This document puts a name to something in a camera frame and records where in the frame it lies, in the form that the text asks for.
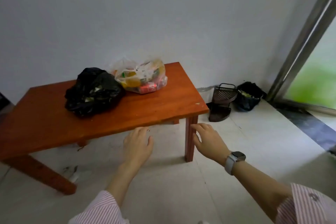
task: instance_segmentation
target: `low wooden table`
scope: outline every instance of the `low wooden table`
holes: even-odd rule
[[[209,109],[179,62],[165,66],[167,86],[144,95],[127,92],[116,108],[90,118],[78,118],[64,108],[65,91],[74,80],[30,88],[0,124],[0,160],[70,195],[76,192],[75,184],[28,154],[186,118],[185,160],[192,161],[195,131],[190,124]]]

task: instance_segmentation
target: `shirt sleeve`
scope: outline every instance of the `shirt sleeve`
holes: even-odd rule
[[[317,190],[291,184],[292,198],[279,207],[276,224],[336,223],[336,203]]]
[[[103,190],[82,213],[69,220],[68,224],[129,224],[129,222],[121,216],[114,197]]]

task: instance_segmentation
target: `plastic bag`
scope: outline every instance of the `plastic bag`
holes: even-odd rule
[[[243,112],[251,111],[261,98],[266,97],[266,93],[262,91],[255,83],[244,82],[237,87],[238,94],[233,101],[237,108]]]
[[[111,69],[125,90],[146,94],[167,85],[166,69],[161,59],[151,59],[140,65],[135,61],[122,59]]]
[[[90,116],[115,107],[124,95],[113,75],[96,67],[86,68],[66,90],[65,108],[78,116]]]

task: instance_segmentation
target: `forearm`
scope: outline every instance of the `forearm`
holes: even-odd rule
[[[138,171],[139,168],[131,164],[123,163],[118,167],[112,181],[107,186],[106,190],[115,198],[119,207],[123,204],[128,186]]]
[[[286,198],[292,197],[291,189],[245,161],[236,162],[232,174],[250,193],[267,216],[275,222],[279,205]]]

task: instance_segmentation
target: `hand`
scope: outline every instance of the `hand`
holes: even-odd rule
[[[225,166],[227,157],[231,154],[221,136],[211,125],[205,123],[192,124],[192,128],[201,136],[199,140],[196,133],[193,134],[193,140],[198,151],[207,158],[210,158],[222,166]]]
[[[145,164],[153,151],[153,138],[146,137],[148,130],[148,127],[136,128],[124,139],[125,164],[137,170]]]

